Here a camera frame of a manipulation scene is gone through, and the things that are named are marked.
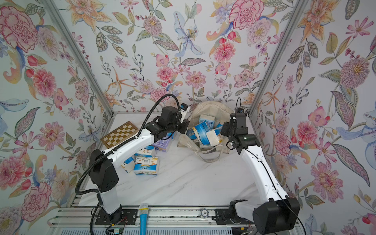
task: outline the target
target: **blue microphone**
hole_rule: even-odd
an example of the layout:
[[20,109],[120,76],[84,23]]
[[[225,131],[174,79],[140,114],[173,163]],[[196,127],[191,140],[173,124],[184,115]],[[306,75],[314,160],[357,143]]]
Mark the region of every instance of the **blue microphone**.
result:
[[146,203],[142,203],[138,208],[138,214],[140,215],[140,235],[146,235],[146,219],[149,212],[149,206]]

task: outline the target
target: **floral wallpaper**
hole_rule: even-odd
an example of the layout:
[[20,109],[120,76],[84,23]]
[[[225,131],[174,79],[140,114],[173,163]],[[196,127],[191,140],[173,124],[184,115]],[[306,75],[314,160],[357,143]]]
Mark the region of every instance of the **floral wallpaper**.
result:
[[0,1],[1,235],[47,231],[108,121],[71,54],[39,1]]
[[[116,112],[252,104],[293,0],[54,1]],[[174,105],[165,99],[157,108]]]
[[307,234],[376,234],[376,2],[310,0],[252,123]]

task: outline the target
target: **microphone grille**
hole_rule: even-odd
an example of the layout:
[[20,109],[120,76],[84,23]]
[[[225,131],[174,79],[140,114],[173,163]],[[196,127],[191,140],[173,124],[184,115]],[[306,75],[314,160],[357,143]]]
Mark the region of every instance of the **microphone grille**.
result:
[[142,203],[138,208],[139,215],[147,214],[149,212],[149,206],[146,203]]

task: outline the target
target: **chessboard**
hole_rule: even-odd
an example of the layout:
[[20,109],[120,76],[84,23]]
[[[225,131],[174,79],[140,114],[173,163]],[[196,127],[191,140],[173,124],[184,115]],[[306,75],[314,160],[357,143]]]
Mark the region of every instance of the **chessboard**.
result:
[[100,140],[109,149],[130,138],[132,135],[136,134],[137,131],[138,128],[130,121],[127,121]]

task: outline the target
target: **marble surface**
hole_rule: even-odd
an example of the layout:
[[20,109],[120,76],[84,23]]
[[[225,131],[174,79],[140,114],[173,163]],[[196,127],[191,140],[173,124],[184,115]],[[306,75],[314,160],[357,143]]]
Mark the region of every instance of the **marble surface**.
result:
[[[111,130],[126,121],[140,127],[146,114],[118,114]],[[247,119],[248,132],[252,127]],[[177,147],[177,136],[167,153],[157,151],[159,174],[136,176],[117,168],[119,182],[116,185],[121,205],[141,203],[157,206],[176,205],[228,205],[232,200],[247,199],[258,204],[259,196],[254,178],[235,150],[222,154],[213,163],[199,159],[188,148]],[[93,188],[91,180],[85,189]],[[82,196],[79,206],[95,206],[94,193]]]

